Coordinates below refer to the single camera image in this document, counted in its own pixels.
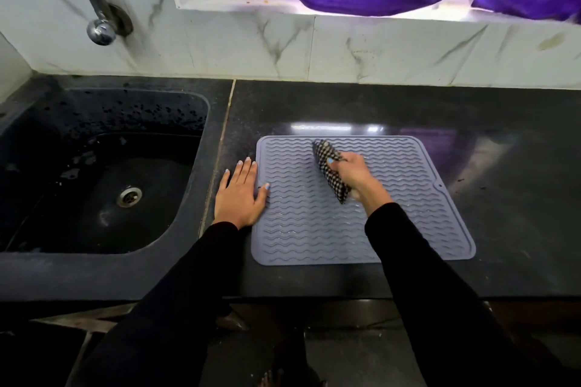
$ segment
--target drying mat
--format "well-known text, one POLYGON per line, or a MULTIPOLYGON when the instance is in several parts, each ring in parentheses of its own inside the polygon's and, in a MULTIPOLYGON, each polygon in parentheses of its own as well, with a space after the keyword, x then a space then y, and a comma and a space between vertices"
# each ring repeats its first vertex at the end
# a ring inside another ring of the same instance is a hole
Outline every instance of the drying mat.
POLYGON ((352 198, 341 205, 319 170, 313 155, 316 139, 365 156, 371 174, 440 257, 474 257, 474 241, 418 139, 265 136, 256 145, 257 184, 270 182, 270 194, 251 241, 252 256, 261 265, 379 262, 364 232, 363 206, 352 198))

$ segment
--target sink drain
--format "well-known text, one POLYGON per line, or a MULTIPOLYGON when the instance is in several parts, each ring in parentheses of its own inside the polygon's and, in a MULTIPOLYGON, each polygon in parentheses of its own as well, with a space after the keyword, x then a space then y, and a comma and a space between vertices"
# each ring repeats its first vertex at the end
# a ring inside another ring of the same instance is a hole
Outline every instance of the sink drain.
POLYGON ((143 196, 142 191, 137 187, 126 188, 117 197, 117 205, 123 208, 133 207, 143 196))

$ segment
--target sink basin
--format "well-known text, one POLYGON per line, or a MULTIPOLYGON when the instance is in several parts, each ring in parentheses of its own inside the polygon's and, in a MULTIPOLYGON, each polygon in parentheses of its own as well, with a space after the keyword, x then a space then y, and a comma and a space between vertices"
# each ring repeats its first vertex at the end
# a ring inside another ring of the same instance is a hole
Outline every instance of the sink basin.
POLYGON ((175 219, 206 123, 196 95, 51 90, 0 135, 0 251, 122 254, 175 219))

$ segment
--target hand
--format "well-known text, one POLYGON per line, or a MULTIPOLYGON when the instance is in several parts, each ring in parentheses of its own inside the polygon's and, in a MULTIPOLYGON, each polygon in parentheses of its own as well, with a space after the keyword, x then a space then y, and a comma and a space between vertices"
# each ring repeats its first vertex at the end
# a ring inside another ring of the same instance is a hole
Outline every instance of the hand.
POLYGON ((254 199, 254 181, 258 165, 251 163, 250 157, 244 162, 238 161, 230 184, 230 171, 226 169, 220 181, 214 205, 214 223, 231 222, 240 229, 253 225, 264 210, 270 184, 260 187, 258 197, 254 199))
POLYGON ((367 216, 382 205, 393 202, 381 182, 369 172, 363 156, 352 152, 343 152, 341 156, 345 158, 344 161, 329 158, 329 167, 337 171, 341 180, 353 189, 353 198, 363 204, 367 216))

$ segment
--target wall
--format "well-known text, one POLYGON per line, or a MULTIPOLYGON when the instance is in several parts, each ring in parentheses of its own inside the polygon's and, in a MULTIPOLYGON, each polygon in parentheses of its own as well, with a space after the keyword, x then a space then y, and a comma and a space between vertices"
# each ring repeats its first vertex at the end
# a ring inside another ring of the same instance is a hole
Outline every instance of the wall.
POLYGON ((85 33, 87 0, 0 0, 0 31, 43 73, 238 77, 393 84, 581 88, 581 27, 252 12, 173 0, 109 0, 135 33, 85 33))
POLYGON ((0 33, 0 102, 30 78, 30 66, 0 33))

